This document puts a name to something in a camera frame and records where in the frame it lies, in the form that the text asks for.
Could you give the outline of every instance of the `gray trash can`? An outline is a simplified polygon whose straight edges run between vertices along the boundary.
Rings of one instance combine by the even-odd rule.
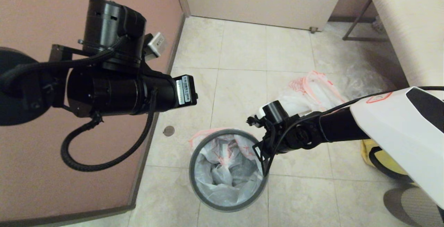
[[[251,205],[263,192],[268,177],[252,146],[252,135],[225,129],[208,135],[190,161],[190,181],[197,197],[217,211],[233,212]]]

